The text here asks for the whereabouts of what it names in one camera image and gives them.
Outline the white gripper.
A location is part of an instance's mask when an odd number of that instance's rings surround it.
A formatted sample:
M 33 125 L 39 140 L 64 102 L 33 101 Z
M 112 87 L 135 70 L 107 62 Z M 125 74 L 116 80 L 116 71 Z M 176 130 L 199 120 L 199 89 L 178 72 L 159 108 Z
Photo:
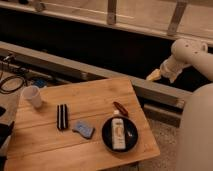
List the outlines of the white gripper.
M 168 78 L 171 83 L 173 83 L 177 77 L 182 73 L 182 71 L 189 67 L 189 64 L 175 59 L 173 56 L 170 56 L 166 59 L 161 65 L 160 70 L 153 70 L 146 79 L 148 81 L 157 81 L 161 79 L 161 75 L 165 78 Z

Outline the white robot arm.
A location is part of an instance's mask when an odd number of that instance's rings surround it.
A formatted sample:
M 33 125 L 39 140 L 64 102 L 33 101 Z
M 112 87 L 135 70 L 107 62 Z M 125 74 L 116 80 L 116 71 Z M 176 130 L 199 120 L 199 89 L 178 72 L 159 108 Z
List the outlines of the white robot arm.
M 193 66 L 209 84 L 198 88 L 187 100 L 179 128 L 175 171 L 213 171 L 213 54 L 204 42 L 178 39 L 171 55 L 153 70 L 149 81 L 168 78 L 173 83 L 181 72 Z

